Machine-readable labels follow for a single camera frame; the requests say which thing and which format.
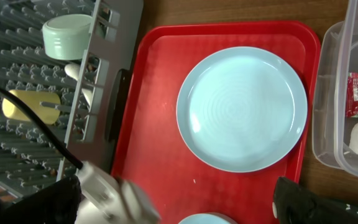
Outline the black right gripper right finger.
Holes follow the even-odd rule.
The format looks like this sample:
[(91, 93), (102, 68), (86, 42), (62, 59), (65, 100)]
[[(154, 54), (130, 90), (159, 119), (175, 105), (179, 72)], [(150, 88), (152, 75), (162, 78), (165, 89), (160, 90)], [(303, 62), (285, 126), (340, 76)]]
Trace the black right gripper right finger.
[(358, 224), (358, 217), (286, 177), (273, 193), (273, 215), (280, 224)]

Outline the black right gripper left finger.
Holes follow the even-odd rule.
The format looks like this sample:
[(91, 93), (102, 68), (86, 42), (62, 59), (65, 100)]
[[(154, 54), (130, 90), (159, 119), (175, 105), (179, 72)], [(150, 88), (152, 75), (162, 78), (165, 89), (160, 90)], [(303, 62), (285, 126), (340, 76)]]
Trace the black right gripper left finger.
[(81, 202), (77, 177), (66, 177), (2, 211), (2, 223), (74, 224)]

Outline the light blue bowl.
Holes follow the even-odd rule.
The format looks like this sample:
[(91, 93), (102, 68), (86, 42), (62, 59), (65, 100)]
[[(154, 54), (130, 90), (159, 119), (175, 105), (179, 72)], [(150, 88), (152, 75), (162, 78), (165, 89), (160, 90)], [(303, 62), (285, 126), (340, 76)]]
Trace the light blue bowl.
[(190, 215), (178, 224), (237, 224), (237, 222), (226, 215), (211, 212)]

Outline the light blue plate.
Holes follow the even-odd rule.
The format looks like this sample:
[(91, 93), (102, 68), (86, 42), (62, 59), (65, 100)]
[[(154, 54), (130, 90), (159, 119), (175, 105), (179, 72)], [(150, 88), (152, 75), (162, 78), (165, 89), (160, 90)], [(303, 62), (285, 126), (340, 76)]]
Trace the light blue plate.
[(219, 170), (270, 167), (298, 143), (308, 99), (296, 71), (269, 51), (231, 47), (199, 62), (177, 97), (177, 126), (187, 148)]

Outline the cream plastic spoon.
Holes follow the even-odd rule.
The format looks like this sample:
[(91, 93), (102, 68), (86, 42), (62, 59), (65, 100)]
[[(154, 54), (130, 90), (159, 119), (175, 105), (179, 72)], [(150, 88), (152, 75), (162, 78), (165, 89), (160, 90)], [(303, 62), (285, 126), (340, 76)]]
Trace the cream plastic spoon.
[[(69, 63), (69, 64), (65, 65), (64, 71), (69, 77), (78, 81), (79, 74), (80, 74), (80, 66), (79, 65), (74, 64), (74, 63)], [(84, 95), (88, 106), (91, 106), (92, 99), (93, 99), (93, 92), (86, 88), (82, 88), (81, 92)]]

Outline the green bowl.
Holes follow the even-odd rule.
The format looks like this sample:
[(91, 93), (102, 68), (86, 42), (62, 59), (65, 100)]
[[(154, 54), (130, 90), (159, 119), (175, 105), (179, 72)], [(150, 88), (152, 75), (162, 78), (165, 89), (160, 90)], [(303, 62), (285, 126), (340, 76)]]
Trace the green bowl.
[(45, 53), (57, 60), (80, 60), (90, 41), (92, 17), (68, 14), (45, 22), (42, 26)]

